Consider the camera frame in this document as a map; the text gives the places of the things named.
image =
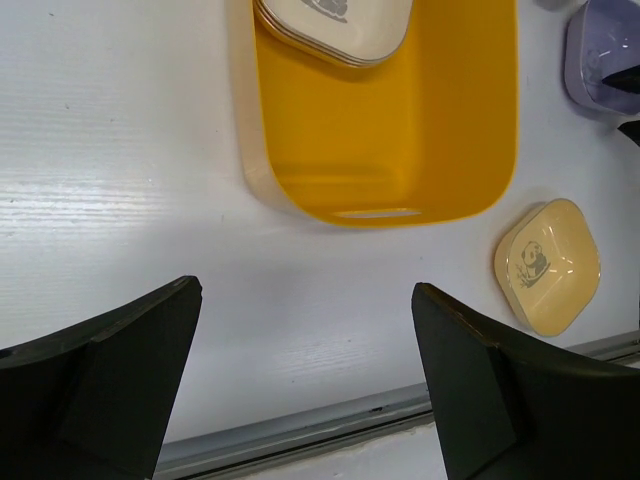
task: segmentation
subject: panda print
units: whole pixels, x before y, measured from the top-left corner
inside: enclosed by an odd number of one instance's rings
[[[302,0],[302,2],[332,20],[347,23],[345,18],[349,9],[347,0]]]
[[[524,265],[517,265],[520,285],[523,288],[531,288],[547,273],[551,264],[547,261],[542,246],[538,242],[529,242],[521,256]]]

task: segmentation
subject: purple container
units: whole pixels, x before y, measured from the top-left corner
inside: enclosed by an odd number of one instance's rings
[[[569,23],[564,79],[577,103],[596,110],[638,115],[640,95],[602,83],[640,65],[640,4],[589,0]]]

